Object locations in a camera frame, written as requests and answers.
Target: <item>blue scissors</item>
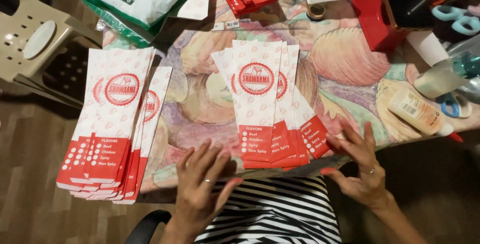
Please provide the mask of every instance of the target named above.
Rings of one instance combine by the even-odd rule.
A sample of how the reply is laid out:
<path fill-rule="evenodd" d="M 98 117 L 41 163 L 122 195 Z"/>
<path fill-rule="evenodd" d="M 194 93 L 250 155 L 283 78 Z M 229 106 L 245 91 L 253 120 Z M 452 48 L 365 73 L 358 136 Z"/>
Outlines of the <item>blue scissors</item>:
<path fill-rule="evenodd" d="M 450 118 L 466 119 L 472 114 L 469 101 L 457 93 L 443 94 L 437 98 L 437 103 L 440 104 L 441 111 Z"/>
<path fill-rule="evenodd" d="M 480 31 L 480 19 L 476 16 L 466 15 L 470 13 L 465 9 L 438 5 L 432 9 L 431 13 L 442 21 L 454 20 L 452 28 L 461 34 L 473 36 Z"/>

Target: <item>floor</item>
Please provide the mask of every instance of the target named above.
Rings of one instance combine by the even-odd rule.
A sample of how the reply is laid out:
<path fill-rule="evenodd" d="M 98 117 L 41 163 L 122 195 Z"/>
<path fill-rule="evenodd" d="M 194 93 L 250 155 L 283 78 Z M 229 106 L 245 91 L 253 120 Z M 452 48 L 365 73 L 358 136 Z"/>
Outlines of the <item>floor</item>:
<path fill-rule="evenodd" d="M 53 6 L 96 24 L 75 0 Z M 121 244 L 135 224 L 156 209 L 173 205 L 114 205 L 73 198 L 55 178 L 78 110 L 28 94 L 0 81 L 0 244 Z M 470 142 L 479 131 L 463 133 Z M 387 188 L 429 243 L 480 243 L 480 174 L 476 156 L 446 139 L 384 149 L 377 153 Z M 355 165 L 342 168 L 354 175 Z M 386 243 L 379 222 L 327 182 L 343 241 Z M 158 243 L 161 229 L 151 243 Z"/>

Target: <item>striped shirt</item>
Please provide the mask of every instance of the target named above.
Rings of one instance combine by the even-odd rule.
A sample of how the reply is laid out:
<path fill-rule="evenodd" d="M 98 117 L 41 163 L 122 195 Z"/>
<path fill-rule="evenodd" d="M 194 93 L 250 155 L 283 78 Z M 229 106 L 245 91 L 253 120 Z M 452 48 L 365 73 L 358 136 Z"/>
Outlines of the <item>striped shirt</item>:
<path fill-rule="evenodd" d="M 219 192 L 225 183 L 218 183 Z M 339 244 L 323 177 L 244 180 L 195 244 Z"/>

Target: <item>hand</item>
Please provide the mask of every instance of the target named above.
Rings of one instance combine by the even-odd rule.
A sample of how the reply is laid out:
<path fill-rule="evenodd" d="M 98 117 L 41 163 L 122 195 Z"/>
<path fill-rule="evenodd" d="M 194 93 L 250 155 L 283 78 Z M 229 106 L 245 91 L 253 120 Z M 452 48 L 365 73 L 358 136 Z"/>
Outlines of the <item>hand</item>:
<path fill-rule="evenodd" d="M 209 149 L 210 144 L 211 139 L 207 139 L 197 151 L 190 148 L 177 163 L 175 214 L 165 228 L 167 234 L 175 237 L 174 240 L 162 237 L 161 243 L 192 243 L 219 215 L 232 191 L 243 181 L 241 178 L 231 179 L 220 194 L 212 194 L 231 155 L 228 152 L 219 155 L 223 146 Z"/>
<path fill-rule="evenodd" d="M 395 199 L 385 189 L 385 170 L 375 158 L 375 138 L 371 123 L 364 124 L 364 138 L 353 130 L 346 119 L 342 119 L 340 124 L 346 140 L 331 134 L 327 134 L 326 138 L 335 153 L 349 155 L 358 164 L 358 178 L 345 177 L 334 168 L 323 168 L 320 173 L 335 181 L 343 194 L 371 210 L 389 208 Z"/>

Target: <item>floral tablecloth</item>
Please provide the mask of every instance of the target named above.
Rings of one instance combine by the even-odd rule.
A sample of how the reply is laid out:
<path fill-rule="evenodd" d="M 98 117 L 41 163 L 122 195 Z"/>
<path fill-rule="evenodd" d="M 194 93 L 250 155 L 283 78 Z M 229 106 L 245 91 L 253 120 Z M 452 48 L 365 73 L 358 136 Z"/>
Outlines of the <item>floral tablecloth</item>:
<path fill-rule="evenodd" d="M 389 112 L 387 103 L 399 88 L 414 89 L 418 68 L 426 64 L 408 43 L 388 55 L 371 52 L 349 1 L 327 3 L 324 20 L 312 22 L 305 6 L 282 0 L 243 18 L 240 28 L 221 31 L 210 31 L 214 22 L 236 18 L 225 0 L 210 0 L 209 7 L 209 16 L 202 21 L 170 18 L 155 41 L 160 65 L 172 66 L 173 74 L 141 193 L 175 187 L 175 163 L 183 149 L 197 147 L 209 137 L 232 153 L 237 173 L 244 178 L 283 174 L 281 169 L 243 169 L 231 93 L 210 57 L 231 47 L 233 39 L 299 44 L 296 85 L 330 133 L 340 136 L 339 119 L 345 118 L 359 133 L 363 123 L 370 121 L 378 148 L 422 138 Z M 103 45 L 105 49 L 133 47 L 111 30 L 104 32 Z M 448 119 L 456 131 L 480 127 L 480 105 L 472 106 L 469 119 Z M 287 174 L 311 174 L 347 161 L 327 153 Z"/>

